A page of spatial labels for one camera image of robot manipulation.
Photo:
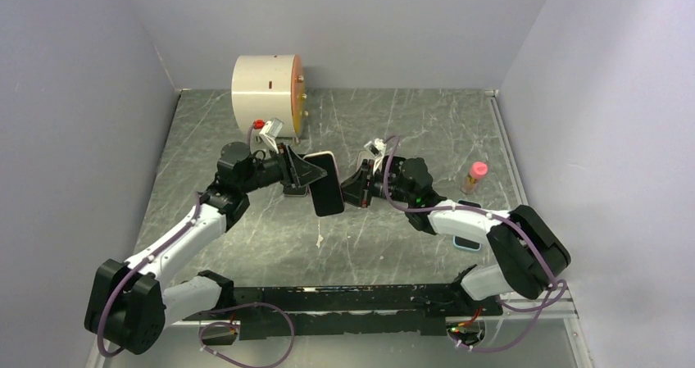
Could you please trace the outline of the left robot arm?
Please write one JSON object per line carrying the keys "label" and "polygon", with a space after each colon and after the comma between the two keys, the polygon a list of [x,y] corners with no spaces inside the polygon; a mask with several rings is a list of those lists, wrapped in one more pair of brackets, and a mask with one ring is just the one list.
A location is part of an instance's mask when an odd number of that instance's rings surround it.
{"label": "left robot arm", "polygon": [[285,144],[263,158],[246,143],[226,144],[214,179],[196,194],[193,208],[174,229],[125,261],[109,259],[98,267],[84,327],[96,335],[99,353],[142,354],[179,320],[204,311],[215,319],[230,315],[237,302],[233,280],[205,270],[175,287],[169,282],[241,220],[250,192],[272,184],[304,188],[328,174]]}

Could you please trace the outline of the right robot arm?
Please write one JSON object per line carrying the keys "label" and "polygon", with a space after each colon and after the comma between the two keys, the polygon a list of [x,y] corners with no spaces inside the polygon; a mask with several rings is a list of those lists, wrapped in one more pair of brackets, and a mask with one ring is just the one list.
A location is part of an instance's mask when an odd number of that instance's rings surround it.
{"label": "right robot arm", "polygon": [[493,262],[466,270],[461,286],[450,294],[453,309],[462,315],[474,312],[485,298],[504,293],[536,299],[571,263],[566,247],[532,207],[492,211],[445,198],[434,190],[420,157],[395,157],[378,170],[373,160],[365,159],[341,189],[344,201],[354,207],[389,198],[414,229],[451,235],[456,245],[468,241],[492,251]]}

